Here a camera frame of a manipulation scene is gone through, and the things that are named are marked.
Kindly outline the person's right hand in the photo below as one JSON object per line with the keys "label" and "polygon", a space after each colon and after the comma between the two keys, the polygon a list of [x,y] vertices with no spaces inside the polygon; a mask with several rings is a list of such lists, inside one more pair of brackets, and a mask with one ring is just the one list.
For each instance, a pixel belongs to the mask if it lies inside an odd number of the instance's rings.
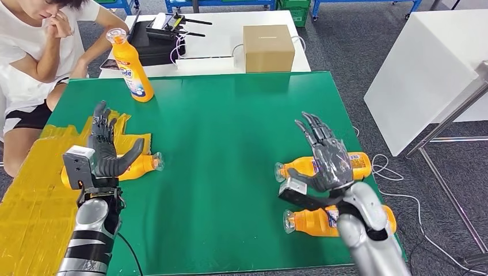
{"label": "person's right hand", "polygon": [[73,35],[73,29],[69,23],[68,17],[58,11],[56,14],[47,18],[47,37],[53,39],[62,39]]}

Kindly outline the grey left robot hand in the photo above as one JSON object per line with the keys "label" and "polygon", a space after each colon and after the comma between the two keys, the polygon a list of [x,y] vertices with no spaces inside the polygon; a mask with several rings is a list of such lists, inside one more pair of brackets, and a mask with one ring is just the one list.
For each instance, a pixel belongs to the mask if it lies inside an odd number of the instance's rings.
{"label": "grey left robot hand", "polygon": [[92,172],[96,177],[119,177],[143,152],[144,139],[139,138],[127,153],[117,156],[114,144],[114,125],[117,120],[113,118],[109,121],[110,113],[105,101],[98,103],[93,112],[87,146],[95,150]]}

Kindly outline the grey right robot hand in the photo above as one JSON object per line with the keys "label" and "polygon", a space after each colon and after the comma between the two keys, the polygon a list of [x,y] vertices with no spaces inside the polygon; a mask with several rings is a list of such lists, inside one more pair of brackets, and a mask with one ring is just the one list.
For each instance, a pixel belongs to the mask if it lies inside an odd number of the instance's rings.
{"label": "grey right robot hand", "polygon": [[309,177],[290,168],[289,176],[302,181],[315,191],[324,193],[339,189],[353,182],[353,171],[344,142],[316,115],[302,112],[306,122],[295,120],[303,132],[317,166],[315,175]]}

